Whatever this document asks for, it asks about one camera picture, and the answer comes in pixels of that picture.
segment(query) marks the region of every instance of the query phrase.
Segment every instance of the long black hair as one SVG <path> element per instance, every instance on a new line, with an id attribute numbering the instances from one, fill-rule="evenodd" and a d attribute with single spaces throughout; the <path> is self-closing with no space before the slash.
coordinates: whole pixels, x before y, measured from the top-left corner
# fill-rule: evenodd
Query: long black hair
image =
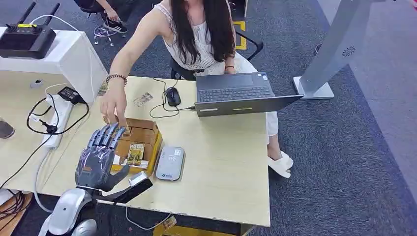
<path id="1" fill-rule="evenodd" d="M 184 0 L 170 0 L 179 50 L 182 62 L 194 64 L 200 60 L 197 51 L 193 28 L 188 18 L 188 2 Z M 210 43 L 213 47 L 213 57 L 222 62 L 235 55 L 235 38 L 230 22 L 230 12 L 225 0 L 203 0 L 204 15 L 207 31 L 210 32 Z M 187 61 L 187 52 L 191 54 L 191 61 Z"/>

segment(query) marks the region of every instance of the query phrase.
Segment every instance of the cardboard box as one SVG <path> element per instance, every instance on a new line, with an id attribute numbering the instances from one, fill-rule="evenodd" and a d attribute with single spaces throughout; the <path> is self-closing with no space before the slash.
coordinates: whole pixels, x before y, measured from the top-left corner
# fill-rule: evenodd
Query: cardboard box
<path id="1" fill-rule="evenodd" d="M 120 156 L 120 162 L 115 160 L 112 166 L 112 171 L 119 171 L 123 165 L 121 162 L 125 160 L 129 154 L 130 144 L 139 143 L 144 144 L 143 160 L 148 161 L 148 167 L 142 169 L 138 166 L 130 166 L 130 173 L 135 174 L 145 171 L 148 176 L 151 176 L 155 167 L 156 159 L 162 143 L 162 135 L 159 132 L 158 126 L 151 120 L 127 119 L 127 125 L 130 128 L 131 135 L 129 137 L 122 137 L 116 148 L 116 155 Z"/>

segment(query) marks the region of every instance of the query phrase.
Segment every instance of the bracelet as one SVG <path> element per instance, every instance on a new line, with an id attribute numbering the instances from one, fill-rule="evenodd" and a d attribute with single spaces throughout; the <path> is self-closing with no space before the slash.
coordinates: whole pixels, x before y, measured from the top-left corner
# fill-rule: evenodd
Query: bracelet
<path id="1" fill-rule="evenodd" d="M 122 78 L 124 80 L 124 85 L 125 86 L 127 85 L 127 78 L 126 78 L 126 76 L 118 75 L 118 74 L 114 74 L 114 75 L 107 76 L 106 83 L 108 84 L 109 81 L 110 81 L 110 79 L 112 79 L 112 78 Z"/>

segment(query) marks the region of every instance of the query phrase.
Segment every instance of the laptop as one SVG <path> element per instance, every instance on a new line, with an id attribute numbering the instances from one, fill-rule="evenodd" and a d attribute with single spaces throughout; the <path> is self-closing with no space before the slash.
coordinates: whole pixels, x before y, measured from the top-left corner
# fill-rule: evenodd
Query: laptop
<path id="1" fill-rule="evenodd" d="M 303 95 L 276 97 L 266 72 L 197 76 L 199 117 L 279 111 Z"/>

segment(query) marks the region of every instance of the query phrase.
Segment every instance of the wooden floor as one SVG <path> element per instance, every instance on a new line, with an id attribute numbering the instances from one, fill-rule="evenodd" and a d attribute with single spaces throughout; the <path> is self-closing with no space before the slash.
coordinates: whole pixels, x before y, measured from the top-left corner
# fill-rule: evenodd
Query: wooden floor
<path id="1" fill-rule="evenodd" d="M 33 196 L 32 193 L 29 193 L 29 194 L 25 195 L 25 201 L 24 201 L 23 207 L 26 207 L 26 205 L 28 205 L 30 203 L 30 201 L 32 199 L 32 196 Z M 14 203 L 15 203 L 15 198 L 13 197 L 13 198 L 9 199 L 7 202 L 5 202 L 3 205 L 1 205 L 0 210 L 5 210 L 5 209 L 9 208 L 10 206 L 12 206 Z M 27 208 L 25 210 L 19 212 L 17 214 L 17 216 L 12 221 L 10 221 L 10 220 L 14 217 L 14 215 L 11 215 L 7 218 L 2 219 L 0 221 L 0 229 L 2 229 L 9 221 L 10 221 L 10 223 L 8 223 L 8 225 L 0 231 L 0 236 L 9 236 L 9 235 L 11 235 L 13 230 L 15 229 L 17 224 L 19 223 L 20 219 L 22 218 L 22 216 L 23 216 L 23 214 L 25 213 L 26 210 L 27 210 Z"/>

